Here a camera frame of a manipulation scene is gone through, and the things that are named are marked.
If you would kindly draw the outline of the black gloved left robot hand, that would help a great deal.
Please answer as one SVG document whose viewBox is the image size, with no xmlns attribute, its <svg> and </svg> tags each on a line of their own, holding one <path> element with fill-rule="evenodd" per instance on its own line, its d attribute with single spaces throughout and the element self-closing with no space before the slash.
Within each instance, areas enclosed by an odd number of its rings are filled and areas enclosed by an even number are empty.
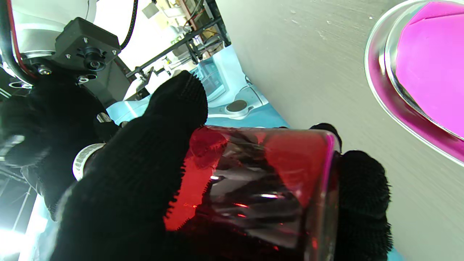
<svg viewBox="0 0 464 261">
<path fill-rule="evenodd" d="M 386 261 L 384 167 L 310 129 L 206 125 L 201 81 L 152 94 L 65 194 L 51 261 Z"/>
</svg>

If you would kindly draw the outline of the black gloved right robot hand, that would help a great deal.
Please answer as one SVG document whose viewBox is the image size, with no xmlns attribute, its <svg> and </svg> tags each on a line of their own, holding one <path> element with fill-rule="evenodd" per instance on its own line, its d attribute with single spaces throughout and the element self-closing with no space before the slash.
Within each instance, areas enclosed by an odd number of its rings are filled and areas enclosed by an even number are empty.
<svg viewBox="0 0 464 261">
<path fill-rule="evenodd" d="M 25 96 L 1 102 L 1 162 L 19 169 L 43 197 L 51 219 L 76 182 L 73 162 L 92 144 L 108 142 L 119 129 L 99 99 L 71 79 L 42 79 Z"/>
</svg>

